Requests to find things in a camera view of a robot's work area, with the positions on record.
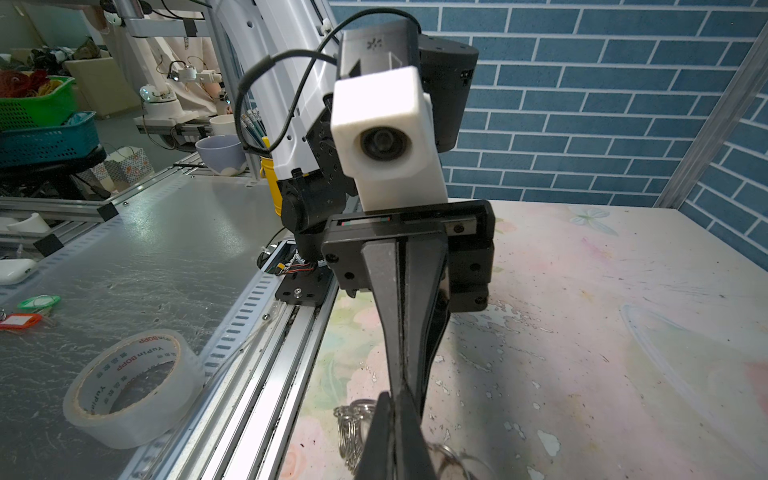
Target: pastel floral table surface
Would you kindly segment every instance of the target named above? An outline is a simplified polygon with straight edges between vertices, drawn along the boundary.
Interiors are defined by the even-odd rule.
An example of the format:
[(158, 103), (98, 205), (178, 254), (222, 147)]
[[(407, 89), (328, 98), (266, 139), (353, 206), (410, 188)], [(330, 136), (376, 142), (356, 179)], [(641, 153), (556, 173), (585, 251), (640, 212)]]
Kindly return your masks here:
[[(480, 479), (768, 478), (767, 272), (675, 210), (492, 205), (491, 305), (451, 318), (427, 442)], [(388, 387), (372, 295), (340, 292), (280, 477), (352, 478), (333, 409)]]

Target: white camera housing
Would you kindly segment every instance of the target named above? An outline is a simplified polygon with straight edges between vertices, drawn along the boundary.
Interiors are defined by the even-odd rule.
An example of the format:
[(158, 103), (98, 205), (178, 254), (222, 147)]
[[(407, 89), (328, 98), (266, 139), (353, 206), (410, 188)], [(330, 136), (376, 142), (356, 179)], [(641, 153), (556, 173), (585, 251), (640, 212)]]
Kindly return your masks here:
[[(377, 160), (363, 150), (362, 134), (378, 127), (408, 137), (402, 155)], [(422, 90), (418, 68), (336, 81), (331, 133), (344, 174), (355, 179), (364, 211), (448, 201), (435, 147), (432, 103)]]

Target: yellow cup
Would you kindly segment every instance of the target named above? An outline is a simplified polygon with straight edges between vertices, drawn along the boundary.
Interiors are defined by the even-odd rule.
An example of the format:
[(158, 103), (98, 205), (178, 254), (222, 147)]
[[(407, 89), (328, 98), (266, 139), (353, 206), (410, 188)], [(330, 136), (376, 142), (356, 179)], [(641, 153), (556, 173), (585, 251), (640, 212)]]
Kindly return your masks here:
[[(264, 144), (268, 148), (270, 146), (269, 139), (262, 137), (262, 140), (264, 140)], [(261, 172), (259, 173), (262, 178), (266, 178), (266, 182), (270, 185), (272, 202), (275, 204), (275, 213), (279, 216), (283, 212), (283, 196), (280, 195), (280, 189), (277, 186), (274, 161), (271, 158), (261, 157)]]

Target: white object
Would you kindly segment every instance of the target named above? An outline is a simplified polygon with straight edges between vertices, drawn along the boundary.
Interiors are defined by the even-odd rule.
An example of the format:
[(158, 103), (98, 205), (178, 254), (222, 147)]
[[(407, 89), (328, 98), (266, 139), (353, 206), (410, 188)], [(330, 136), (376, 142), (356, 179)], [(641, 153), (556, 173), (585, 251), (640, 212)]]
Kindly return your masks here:
[(197, 69), (195, 67), (186, 67), (179, 71), (179, 81), (195, 81), (197, 78)]
[[(155, 366), (174, 362), (166, 379), (133, 405), (110, 413), (126, 385)], [(152, 330), (116, 343), (93, 359), (64, 397), (64, 417), (113, 449), (132, 449), (174, 427), (205, 383), (200, 360), (173, 330)]]
[(214, 135), (194, 145), (203, 163), (216, 175), (232, 177), (242, 174), (248, 165), (243, 145), (237, 135)]
[(18, 220), (15, 218), (10, 217), (0, 217), (0, 231), (8, 231), (8, 224), (9, 223), (17, 223)]
[(139, 89), (139, 96), (148, 104), (159, 104), (176, 100), (176, 92), (169, 88), (168, 84), (164, 84), (162, 87), (146, 84)]
[(34, 212), (27, 220), (9, 223), (5, 227), (12, 232), (47, 233), (51, 231), (51, 228), (45, 220), (43, 220), (43, 217), (37, 212)]
[(6, 317), (5, 320), (0, 322), (0, 324), (21, 326), (26, 324), (31, 318), (32, 315), (19, 315), (16, 313), (15, 315), (9, 315)]
[[(389, 161), (366, 155), (361, 134), (374, 127), (405, 133), (405, 153)], [(355, 179), (364, 211), (448, 201), (435, 148), (432, 103), (416, 67), (337, 81), (331, 132), (344, 174)]]
[(321, 29), (326, 35), (329, 34), (331, 30), (333, 30), (333, 25), (331, 24), (330, 18), (323, 19), (323, 25), (321, 26)]
[(214, 135), (237, 135), (235, 116), (226, 114), (211, 118), (210, 129), (214, 131)]
[(30, 276), (37, 267), (38, 264), (29, 258), (0, 260), (0, 285), (15, 285)]
[(220, 73), (216, 73), (213, 70), (203, 70), (197, 72), (195, 81), (197, 83), (212, 84), (221, 82), (221, 79), (222, 77)]

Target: brick wall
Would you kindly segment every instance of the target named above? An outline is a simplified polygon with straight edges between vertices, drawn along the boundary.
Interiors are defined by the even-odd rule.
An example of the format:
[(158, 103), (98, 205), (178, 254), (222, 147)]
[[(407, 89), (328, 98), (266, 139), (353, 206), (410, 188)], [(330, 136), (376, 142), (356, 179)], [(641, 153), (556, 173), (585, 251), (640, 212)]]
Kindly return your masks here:
[(768, 270), (768, 84), (680, 211)]
[(337, 20), (401, 8), (480, 51), (458, 144), (441, 155), (451, 196), (642, 207), (768, 19), (768, 0), (330, 4)]

